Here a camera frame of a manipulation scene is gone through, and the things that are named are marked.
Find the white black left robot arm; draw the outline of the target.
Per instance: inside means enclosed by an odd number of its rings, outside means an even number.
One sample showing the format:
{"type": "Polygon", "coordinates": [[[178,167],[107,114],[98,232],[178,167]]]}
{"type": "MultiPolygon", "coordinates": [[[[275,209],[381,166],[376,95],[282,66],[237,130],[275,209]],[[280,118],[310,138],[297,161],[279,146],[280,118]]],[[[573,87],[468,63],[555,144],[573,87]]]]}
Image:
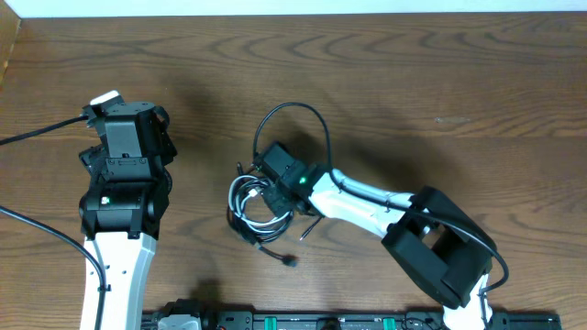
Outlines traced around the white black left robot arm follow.
{"type": "Polygon", "coordinates": [[[138,329],[177,150],[153,103],[116,97],[84,108],[100,144],[80,153],[91,180],[79,202],[87,263],[82,329],[138,329]]]}

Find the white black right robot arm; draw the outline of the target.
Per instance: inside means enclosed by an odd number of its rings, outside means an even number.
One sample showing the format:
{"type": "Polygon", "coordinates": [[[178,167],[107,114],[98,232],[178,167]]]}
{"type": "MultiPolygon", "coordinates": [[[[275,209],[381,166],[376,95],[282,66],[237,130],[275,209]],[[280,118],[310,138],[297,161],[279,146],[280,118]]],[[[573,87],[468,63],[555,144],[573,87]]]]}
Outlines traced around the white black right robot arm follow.
{"type": "Polygon", "coordinates": [[[446,194],[388,192],[321,165],[258,167],[290,203],[347,221],[382,245],[424,293],[444,308],[449,329],[486,329],[486,301],[496,245],[446,194]]]}

